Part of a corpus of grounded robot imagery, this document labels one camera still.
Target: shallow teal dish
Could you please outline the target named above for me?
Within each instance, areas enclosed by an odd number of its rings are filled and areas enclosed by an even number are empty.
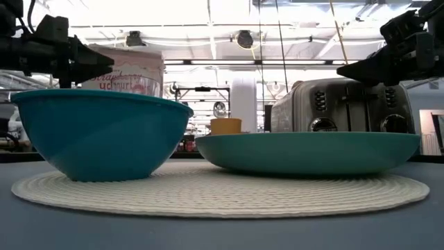
[[[193,115],[174,101],[103,90],[31,90],[11,99],[33,146],[75,181],[149,176]]]
[[[372,174],[405,163],[419,135],[307,132],[213,135],[196,139],[200,153],[227,169],[269,174]]]

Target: round placemat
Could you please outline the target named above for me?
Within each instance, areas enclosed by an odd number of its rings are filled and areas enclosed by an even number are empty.
[[[393,208],[424,199],[429,188],[396,175],[368,178],[266,178],[206,162],[170,162],[152,177],[123,182],[70,181],[60,172],[16,182],[12,192],[50,206],[131,215],[302,217]]]

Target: toaster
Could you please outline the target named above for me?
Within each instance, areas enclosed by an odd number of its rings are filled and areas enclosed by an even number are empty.
[[[271,132],[371,131],[415,133],[402,85],[366,87],[349,78],[306,81],[271,108]]]

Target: ceiling light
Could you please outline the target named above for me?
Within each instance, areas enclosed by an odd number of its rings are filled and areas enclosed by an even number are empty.
[[[236,42],[244,49],[251,49],[253,38],[251,37],[250,31],[240,31],[239,34],[237,34]]]
[[[193,65],[253,65],[254,60],[192,60]]]
[[[356,63],[356,62],[358,62],[358,60],[349,60],[348,64],[352,64],[352,63]],[[344,60],[334,60],[333,64],[334,65],[346,65]]]
[[[140,38],[140,31],[130,31],[130,35],[126,36],[125,44],[127,47],[146,46]]]
[[[164,64],[165,65],[182,65],[184,63],[183,63],[183,60],[165,60]]]
[[[265,65],[283,65],[283,60],[263,60]],[[286,65],[324,65],[324,60],[285,60]]]

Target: white column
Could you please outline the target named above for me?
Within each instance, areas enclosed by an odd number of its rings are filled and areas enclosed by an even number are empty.
[[[257,132],[256,72],[233,72],[231,117],[242,120],[242,132]]]

